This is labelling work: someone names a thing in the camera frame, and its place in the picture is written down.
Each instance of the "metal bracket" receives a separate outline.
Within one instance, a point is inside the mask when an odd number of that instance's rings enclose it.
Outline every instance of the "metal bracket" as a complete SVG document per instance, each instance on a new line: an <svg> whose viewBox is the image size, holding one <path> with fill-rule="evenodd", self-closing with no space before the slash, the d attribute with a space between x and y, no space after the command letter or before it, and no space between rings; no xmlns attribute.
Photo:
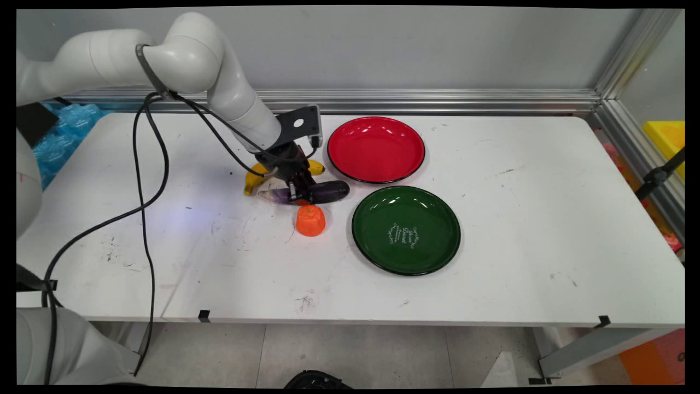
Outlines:
<svg viewBox="0 0 700 394"><path fill-rule="evenodd" d="M199 310L199 316L197 317L200 322L203 323L210 323L211 321L209 320L209 311L206 309L200 309Z"/></svg>
<svg viewBox="0 0 700 394"><path fill-rule="evenodd" d="M673 155L671 160L669 160L666 164L664 164L661 167L656 167L655 169L649 171L648 174L646 174L643 178L644 183L642 186L635 191L634 193L637 195L637 198L639 198L639 201L642 201L643 199L647 198L654 190L656 190L659 186L663 185L664 182L671 176L673 175L673 172L676 171L676 168L678 168L681 164L685 162L685 147L681 148L678 153Z"/></svg>
<svg viewBox="0 0 700 394"><path fill-rule="evenodd" d="M139 64L141 65L143 72L146 73L148 80L158 92L160 97L163 97L163 99L166 101L174 101L170 89L168 89L168 87L158 78L157 75L155 75L155 72L153 72L153 69L151 69L151 66L148 64L146 56L144 56L144 46L149 45L144 43L136 45L136 58L139 60Z"/></svg>
<svg viewBox="0 0 700 394"><path fill-rule="evenodd" d="M598 316L598 319L600 319L601 322L597 326L593 327L594 330L597 330L598 328L603 328L606 325L610 324L610 318L608 317L608 315L600 315Z"/></svg>
<svg viewBox="0 0 700 394"><path fill-rule="evenodd" d="M277 115L277 121L282 125L277 141L272 147L278 147L301 137L308 137L312 148L320 148L323 144L321 131L321 110L318 105L309 105Z"/></svg>

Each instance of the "plate rim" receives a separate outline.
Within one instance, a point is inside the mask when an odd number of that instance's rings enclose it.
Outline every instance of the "plate rim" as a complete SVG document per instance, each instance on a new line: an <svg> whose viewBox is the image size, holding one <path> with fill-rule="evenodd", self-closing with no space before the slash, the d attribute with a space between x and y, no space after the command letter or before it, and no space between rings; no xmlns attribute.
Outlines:
<svg viewBox="0 0 700 394"><path fill-rule="evenodd" d="M438 266L437 268L432 269L432 270L429 270L429 271L421 272L421 273L405 273L405 272L394 271L394 270L392 270L392 269L388 269L388 268L386 268L386 267L383 267L383 266L379 265L379 264L378 264L377 262L375 262L371 257L367 256L367 254L365 253L365 251L360 247L359 243L357 242L357 235L355 234L355 218L357 217L357 211L358 211L358 209L360 208L360 205L362 205L362 203L364 203L365 200L368 199L369 197L371 197L373 194L379 193L380 191L382 191L382 190L384 190L384 189L390 189L390 188L393 188L393 187L399 187L399 188L400 188L400 187L403 187L403 188L407 188L407 189L416 189L416 190L424 191L424 192L426 192L426 193L428 193L428 194L434 196L436 199L440 200L443 204L445 204L445 206L449 209L449 211L452 212L452 216L454 216L454 219L457 221L457 245L455 245L455 248L454 248L454 251L452 252L452 254L451 254L447 259L445 259L445 262L444 262L443 264L441 264L441 265ZM384 270L384 271L391 272L391 273L394 273L394 274L396 274L396 275L401 275L401 276L422 276L422 275L428 275L429 273L433 273L433 272L439 271L440 269L443 269L443 268L444 268L446 265L448 265L448 264L452 261L452 259L454 259L454 257L457 255L457 251L459 250L459 246L460 246L461 243L462 243L462 228L461 228L461 225L459 224L459 218L457 217L457 214L454 213L454 210L452 210L452 207L450 207L448 203L446 203L446 202L445 202L444 200L442 200L440 197L436 196L434 193L431 193L431 192L429 192L429 191L427 191L427 190L425 190L425 189L421 189L421 188L419 188L419 187L408 186L408 185L399 185L399 184L397 184L397 185L382 187L382 188L380 188L380 189L377 189L377 190L373 191L372 193L369 193L367 196L365 196L365 197L362 199L362 201L360 201L360 203L355 207L355 211L354 211L353 214L352 214L352 220L350 221L350 230L351 230L351 232L352 232L352 239L353 239L353 241L355 241L355 246L357 246L358 250L360 250L360 253L362 253L362 255L363 255L367 260L369 260L370 263L374 264L375 266L381 268L381 269Z"/></svg>
<svg viewBox="0 0 700 394"><path fill-rule="evenodd" d="M406 176L404 176L404 177L392 179L392 180L389 180L389 181L368 181L368 180L366 180L366 179L355 178L355 177L353 177L353 176L351 176L351 175L348 175L348 174L346 174L345 172L343 172L343 170L341 170L340 168L338 168L338 166L337 166L337 165L335 164L335 162L333 161L333 157L331 157L331 155L330 155L330 140L333 138L333 135L335 135L335 132L338 131L338 129L340 129L340 128L343 127L344 125L346 125L346 124L348 124L348 123L350 123L350 122L358 121L358 120L360 120L360 119L367 119L367 118L381 118L381 119L389 119L389 120L392 120L392 121L401 122L401 123L405 124L406 127L408 127L409 129L411 129L411 130L413 131L413 133L416 133L416 135L418 136L418 139L421 141L421 145L423 146L423 157L421 157L421 162L418 163L418 166L416 167L415 170L411 171L410 174L408 174L408 175L406 175ZM410 177L411 175L413 175L416 171L418 171L418 169L423 165L423 162L426 160L426 143L425 143L425 141L423 141L423 137L421 137L421 135L416 131L416 129L414 129L413 127L407 125L405 122L399 121L398 119L394 119L394 118L388 118L388 117L386 117L386 116L363 116L363 117L361 117L361 118L350 119L349 121L343 123L342 125L339 125L338 127L335 128L335 130L333 130L333 133L330 134L330 137L328 138L328 143L325 145L325 151L326 151L326 153L328 154L328 160L330 161L331 164L333 164L333 167L334 167L336 170L338 170L338 172L340 172L341 174L345 175L346 177L348 177L348 178L350 178L350 179L354 179L354 180L356 180L356 181L358 181L358 182L363 182L363 183L368 183L368 184L388 184L388 183L398 182L398 181L400 181L400 180L402 180L402 179L406 179L406 178Z"/></svg>

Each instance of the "blue plastic bag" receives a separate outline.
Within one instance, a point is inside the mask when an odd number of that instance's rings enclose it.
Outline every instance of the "blue plastic bag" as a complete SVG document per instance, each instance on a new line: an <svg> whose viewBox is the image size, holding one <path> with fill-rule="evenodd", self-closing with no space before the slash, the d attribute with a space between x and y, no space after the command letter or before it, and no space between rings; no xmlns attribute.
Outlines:
<svg viewBox="0 0 700 394"><path fill-rule="evenodd" d="M97 121L113 111L102 111L95 104L72 104L59 110L46 104L44 107L58 116L58 122L33 149L41 173L41 186L46 190Z"/></svg>

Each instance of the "tiled floor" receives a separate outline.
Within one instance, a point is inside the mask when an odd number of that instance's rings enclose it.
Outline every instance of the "tiled floor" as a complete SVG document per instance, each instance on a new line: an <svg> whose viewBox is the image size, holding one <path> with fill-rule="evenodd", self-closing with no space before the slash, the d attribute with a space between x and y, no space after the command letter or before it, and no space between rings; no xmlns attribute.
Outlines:
<svg viewBox="0 0 700 394"><path fill-rule="evenodd" d="M519 384L538 377L530 329L161 323L136 378L158 386L282 388L317 369L353 388L479 387L501 351ZM617 357L556 385L629 384Z"/></svg>

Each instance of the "yellow box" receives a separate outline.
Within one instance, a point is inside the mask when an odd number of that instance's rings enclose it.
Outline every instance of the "yellow box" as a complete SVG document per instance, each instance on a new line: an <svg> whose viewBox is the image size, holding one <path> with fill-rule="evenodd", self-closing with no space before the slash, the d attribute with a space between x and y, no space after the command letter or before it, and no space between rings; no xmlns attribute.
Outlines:
<svg viewBox="0 0 700 394"><path fill-rule="evenodd" d="M666 160L672 158L685 146L684 121L647 122L644 124L643 129ZM677 171L680 177L683 178L683 181L685 181L685 162L678 167Z"/></svg>

